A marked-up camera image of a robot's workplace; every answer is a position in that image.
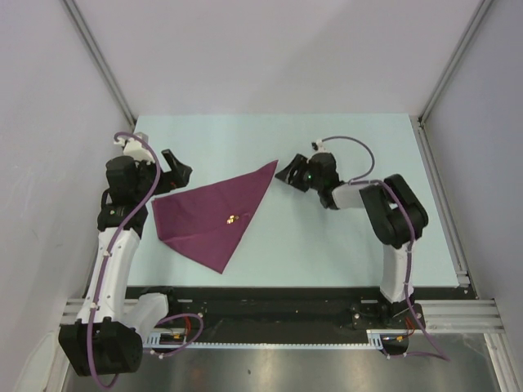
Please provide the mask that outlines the purple cloth napkin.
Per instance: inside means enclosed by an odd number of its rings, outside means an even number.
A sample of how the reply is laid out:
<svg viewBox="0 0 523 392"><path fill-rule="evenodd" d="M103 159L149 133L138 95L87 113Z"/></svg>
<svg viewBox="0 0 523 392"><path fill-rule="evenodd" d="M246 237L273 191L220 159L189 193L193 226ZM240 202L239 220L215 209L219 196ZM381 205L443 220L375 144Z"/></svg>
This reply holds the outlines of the purple cloth napkin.
<svg viewBox="0 0 523 392"><path fill-rule="evenodd" d="M242 176L156 198L152 208L159 240L180 255L223 273L270 186L277 164L275 160ZM239 219L228 225L232 215Z"/></svg>

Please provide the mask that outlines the gold spoon teal handle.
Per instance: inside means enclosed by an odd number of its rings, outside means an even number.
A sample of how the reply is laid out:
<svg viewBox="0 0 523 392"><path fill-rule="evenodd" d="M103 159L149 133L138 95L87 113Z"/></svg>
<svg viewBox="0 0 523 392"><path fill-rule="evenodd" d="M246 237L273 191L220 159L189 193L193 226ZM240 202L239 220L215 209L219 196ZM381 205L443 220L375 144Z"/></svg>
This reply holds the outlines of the gold spoon teal handle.
<svg viewBox="0 0 523 392"><path fill-rule="evenodd" d="M228 217L226 223L227 223L228 225L230 225L230 224L235 223L238 219L239 219L239 216L237 216L237 215L232 215L232 216L229 216L229 217Z"/></svg>

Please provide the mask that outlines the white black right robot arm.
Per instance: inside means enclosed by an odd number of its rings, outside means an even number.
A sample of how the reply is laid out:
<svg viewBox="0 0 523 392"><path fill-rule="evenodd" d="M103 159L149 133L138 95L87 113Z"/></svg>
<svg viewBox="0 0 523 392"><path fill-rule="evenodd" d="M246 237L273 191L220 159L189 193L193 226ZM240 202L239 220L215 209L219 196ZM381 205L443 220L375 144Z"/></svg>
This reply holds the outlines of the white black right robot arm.
<svg viewBox="0 0 523 392"><path fill-rule="evenodd" d="M331 153L311 158L297 154L275 178L302 192L313 189L329 210L363 208L377 239L383 245L378 321L397 327L413 304L412 253L428 225L428 214L400 174L383 180L343 181Z"/></svg>

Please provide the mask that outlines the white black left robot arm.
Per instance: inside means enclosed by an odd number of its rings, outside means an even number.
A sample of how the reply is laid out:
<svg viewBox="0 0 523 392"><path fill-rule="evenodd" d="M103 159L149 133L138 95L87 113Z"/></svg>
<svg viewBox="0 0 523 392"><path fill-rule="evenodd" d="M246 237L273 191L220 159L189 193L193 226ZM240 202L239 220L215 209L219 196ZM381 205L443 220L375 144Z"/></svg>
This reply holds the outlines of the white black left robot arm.
<svg viewBox="0 0 523 392"><path fill-rule="evenodd" d="M169 171L143 153L125 153L105 165L109 186L97 217L91 282L74 322L61 327L58 337L79 376L136 372L155 324L169 327L181 316L181 307L160 287L140 296L129 313L124 311L130 267L148 216L146 203L154 195L187 186L192 172L171 150L161 154Z"/></svg>

